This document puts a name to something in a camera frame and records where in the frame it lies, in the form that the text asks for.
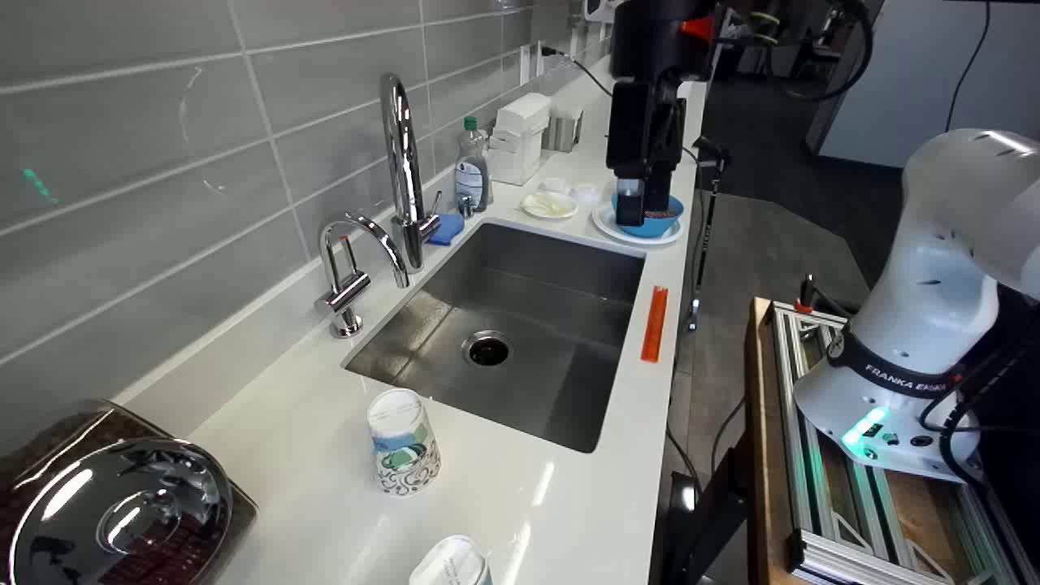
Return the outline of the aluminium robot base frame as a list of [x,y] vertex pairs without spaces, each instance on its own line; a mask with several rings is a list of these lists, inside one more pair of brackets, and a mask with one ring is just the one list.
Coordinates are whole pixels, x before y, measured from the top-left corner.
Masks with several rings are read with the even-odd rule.
[[994,498],[853,463],[793,400],[839,317],[769,311],[791,483],[787,569],[811,585],[1040,585]]

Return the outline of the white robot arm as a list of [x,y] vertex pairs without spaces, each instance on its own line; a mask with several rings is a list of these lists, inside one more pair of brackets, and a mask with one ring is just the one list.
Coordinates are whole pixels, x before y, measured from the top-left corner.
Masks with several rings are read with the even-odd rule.
[[905,167],[876,289],[798,383],[800,412],[853,463],[969,483],[983,429],[955,364],[994,330],[1002,286],[1040,296],[1040,142],[936,135]]

